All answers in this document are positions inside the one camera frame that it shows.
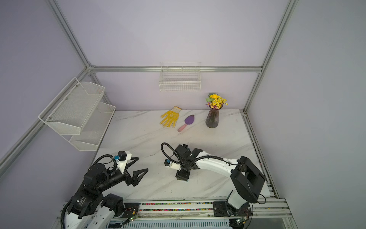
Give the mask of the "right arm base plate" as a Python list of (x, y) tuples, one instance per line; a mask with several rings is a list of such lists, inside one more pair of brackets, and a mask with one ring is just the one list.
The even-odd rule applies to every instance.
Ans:
[(249, 217), (252, 215), (248, 202), (236, 209), (225, 201), (214, 201), (213, 212), (215, 217)]

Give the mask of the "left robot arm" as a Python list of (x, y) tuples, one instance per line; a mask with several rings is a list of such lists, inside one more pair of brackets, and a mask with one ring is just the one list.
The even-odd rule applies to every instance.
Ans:
[(62, 229), (105, 229), (112, 219), (124, 219), (122, 227), (138, 217), (138, 203), (124, 203), (115, 194), (103, 195), (106, 190), (125, 182), (137, 186), (149, 171), (141, 169), (128, 172), (138, 161), (129, 151), (113, 156), (105, 154), (88, 168), (83, 182), (61, 211)]

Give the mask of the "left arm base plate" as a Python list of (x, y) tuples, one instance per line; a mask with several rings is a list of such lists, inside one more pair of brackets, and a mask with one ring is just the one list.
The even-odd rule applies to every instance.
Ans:
[(125, 202), (124, 203), (124, 211), (120, 218), (127, 219), (132, 218), (133, 216), (137, 215), (139, 212), (140, 203), (134, 202)]

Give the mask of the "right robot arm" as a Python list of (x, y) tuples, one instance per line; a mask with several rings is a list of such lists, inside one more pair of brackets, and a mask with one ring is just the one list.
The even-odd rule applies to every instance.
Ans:
[(168, 143), (161, 144), (166, 156), (165, 166), (176, 170), (176, 179), (188, 181), (191, 170), (204, 169), (231, 179), (234, 190), (226, 201), (213, 202), (215, 216), (239, 216), (251, 204), (258, 202), (266, 177), (247, 157), (228, 159), (211, 155), (201, 149), (190, 150), (188, 145), (173, 148)]

